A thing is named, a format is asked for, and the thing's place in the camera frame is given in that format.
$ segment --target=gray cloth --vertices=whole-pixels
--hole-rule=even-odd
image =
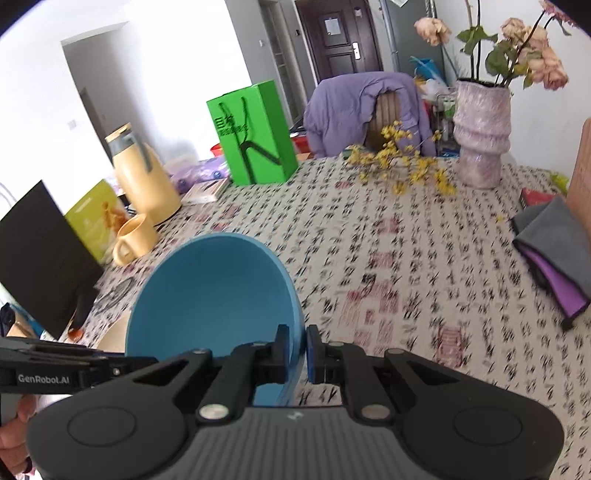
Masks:
[[[544,257],[554,269],[591,298],[591,248],[587,232],[562,197],[526,208],[513,218],[515,244]]]

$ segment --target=pink vase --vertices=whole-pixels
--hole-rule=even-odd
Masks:
[[[470,187],[496,187],[501,182],[501,155],[511,147],[509,89],[458,81],[453,120],[454,136],[462,147],[457,175]]]

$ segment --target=yellow mug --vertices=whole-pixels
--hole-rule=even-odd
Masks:
[[[117,233],[113,260],[120,267],[149,253],[158,243],[158,233],[146,214],[136,215]]]

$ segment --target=book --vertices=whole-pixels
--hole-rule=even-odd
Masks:
[[[196,183],[183,197],[185,205],[217,202],[230,185],[230,179],[219,179]]]
[[[556,197],[555,193],[544,193],[537,190],[522,189],[519,203],[522,208],[533,207],[542,203],[551,202]]]
[[[129,220],[121,200],[106,180],[101,180],[65,215],[87,250],[101,265],[112,259],[117,232]]]

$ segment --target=flower stem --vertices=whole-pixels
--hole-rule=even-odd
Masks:
[[[478,27],[480,27],[480,20],[481,20],[481,14],[480,14],[480,0],[478,0],[478,21],[477,21],[477,25]],[[482,59],[482,40],[480,40],[480,42],[478,42],[478,60],[476,62],[476,80],[480,80],[480,60]]]
[[[472,19],[472,7],[470,6],[470,0],[464,0],[464,3],[466,4],[466,9],[468,10],[468,23],[470,25],[470,28],[474,27],[474,21]],[[470,71],[472,73],[472,80],[475,80],[475,75],[474,75],[474,53],[472,53],[472,55],[470,55]]]
[[[464,0],[466,3],[466,8],[468,10],[468,23],[470,24],[470,28],[474,26],[474,22],[472,21],[472,7],[470,6],[469,0]]]
[[[511,62],[511,68],[509,68],[509,73],[507,74],[507,77],[503,79],[503,81],[501,83],[502,87],[508,87],[511,84],[511,82],[513,81],[513,74],[515,73],[515,64],[517,64],[517,61],[519,60],[519,56],[521,55],[521,52],[527,46],[527,44],[530,42],[531,37],[534,36],[535,29],[538,28],[538,25],[542,21],[542,18],[544,18],[545,14],[546,14],[546,12],[542,12],[538,21],[534,24],[534,27],[531,29],[530,36],[527,37],[527,40],[525,42],[523,42],[521,47],[519,47],[517,49],[517,53],[515,54],[515,58]]]
[[[453,63],[452,58],[449,56],[449,53],[447,52],[447,49],[445,48],[444,45],[442,45],[442,48],[443,48],[443,53],[447,57],[447,61],[449,62],[449,65],[452,66],[453,73],[456,76],[456,80],[457,80],[460,77],[460,75],[457,72],[457,68],[456,68],[455,64]]]

